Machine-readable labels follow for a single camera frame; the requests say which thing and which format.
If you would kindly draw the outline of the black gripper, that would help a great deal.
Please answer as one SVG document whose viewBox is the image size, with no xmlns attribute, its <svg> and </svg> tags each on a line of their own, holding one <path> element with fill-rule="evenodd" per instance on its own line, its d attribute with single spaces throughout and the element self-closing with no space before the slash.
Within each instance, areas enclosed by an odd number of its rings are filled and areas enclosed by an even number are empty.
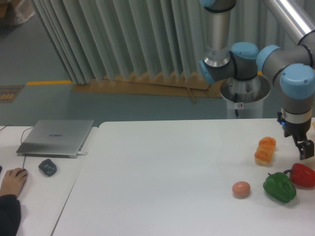
<svg viewBox="0 0 315 236">
<path fill-rule="evenodd" d="M 283 111 L 277 112 L 277 122 L 282 126 L 284 136 L 292 136 L 294 141 L 297 142 L 296 146 L 300 153 L 300 160 L 313 157 L 315 155 L 315 144 L 312 140 L 308 140 L 306 135 L 311 126 L 311 118 L 302 123 L 295 123 L 290 122 L 284 115 Z"/>
</svg>

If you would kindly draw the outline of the dark sleeved forearm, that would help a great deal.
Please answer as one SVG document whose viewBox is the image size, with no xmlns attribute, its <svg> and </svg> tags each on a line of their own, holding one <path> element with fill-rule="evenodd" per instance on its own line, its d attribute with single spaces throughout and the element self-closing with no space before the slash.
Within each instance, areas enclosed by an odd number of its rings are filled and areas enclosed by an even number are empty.
<svg viewBox="0 0 315 236">
<path fill-rule="evenodd" d="M 20 201 L 13 194 L 0 197 L 0 235 L 17 235 L 21 222 Z"/>
</svg>

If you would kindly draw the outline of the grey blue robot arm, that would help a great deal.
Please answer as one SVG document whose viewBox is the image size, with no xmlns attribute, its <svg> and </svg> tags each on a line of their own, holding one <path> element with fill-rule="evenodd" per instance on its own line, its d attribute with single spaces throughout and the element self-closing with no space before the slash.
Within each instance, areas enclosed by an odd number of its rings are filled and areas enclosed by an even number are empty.
<svg viewBox="0 0 315 236">
<path fill-rule="evenodd" d="M 207 54 L 199 66 L 208 83 L 226 80 L 221 94 L 233 103 L 234 115 L 245 103 L 264 99 L 278 89 L 282 107 L 277 121 L 285 137 L 292 137 L 300 159 L 313 157 L 315 145 L 307 138 L 315 97 L 315 22 L 292 0 L 267 0 L 265 5 L 295 43 L 291 50 L 270 45 L 259 50 L 248 42 L 227 46 L 233 0 L 202 0 L 210 30 Z"/>
</svg>

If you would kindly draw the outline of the person's hand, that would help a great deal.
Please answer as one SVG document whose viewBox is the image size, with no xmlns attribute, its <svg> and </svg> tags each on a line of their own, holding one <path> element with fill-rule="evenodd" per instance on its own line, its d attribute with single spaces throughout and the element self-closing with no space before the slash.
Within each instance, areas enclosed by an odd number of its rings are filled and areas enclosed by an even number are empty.
<svg viewBox="0 0 315 236">
<path fill-rule="evenodd" d="M 6 171 L 2 183 L 1 183 L 1 187 L 0 187 L 0 196 L 5 196 L 5 195 L 14 195 L 15 197 L 19 197 L 22 188 L 25 184 L 21 185 L 18 184 L 17 180 L 16 180 L 16 173 L 18 171 L 20 171 L 22 168 L 16 168 L 13 170 L 8 170 Z"/>
</svg>

